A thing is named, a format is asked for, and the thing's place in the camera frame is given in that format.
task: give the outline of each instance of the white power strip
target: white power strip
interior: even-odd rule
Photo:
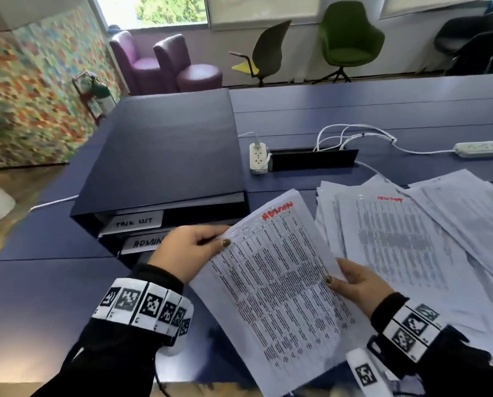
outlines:
[[[260,142],[259,146],[255,143],[250,144],[250,172],[252,174],[266,174],[269,171],[267,156],[267,145],[263,142]]]
[[[493,141],[457,143],[454,153],[465,159],[493,157]]]

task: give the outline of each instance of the yellow seat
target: yellow seat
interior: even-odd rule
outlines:
[[[257,75],[259,73],[259,69],[254,65],[254,61],[251,61],[252,63],[252,72],[254,75]],[[241,64],[237,64],[236,66],[232,67],[233,70],[239,71],[240,73],[246,73],[250,75],[250,67],[248,65],[248,61],[243,61]]]

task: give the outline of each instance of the purple stool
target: purple stool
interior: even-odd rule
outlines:
[[[183,35],[175,35],[153,47],[170,93],[198,92],[223,87],[223,73],[216,66],[191,64]]]
[[[131,33],[118,32],[109,43],[131,96],[169,93],[157,59],[152,57],[139,59]]]

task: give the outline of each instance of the right hand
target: right hand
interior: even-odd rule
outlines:
[[[371,319],[375,308],[395,291],[373,270],[344,258],[338,258],[336,261],[348,281],[328,276],[325,280],[327,286],[354,302]]]

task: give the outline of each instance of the left hand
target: left hand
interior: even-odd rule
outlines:
[[[172,230],[158,246],[149,265],[160,267],[187,284],[212,257],[230,245],[230,240],[217,239],[230,226],[181,226]]]

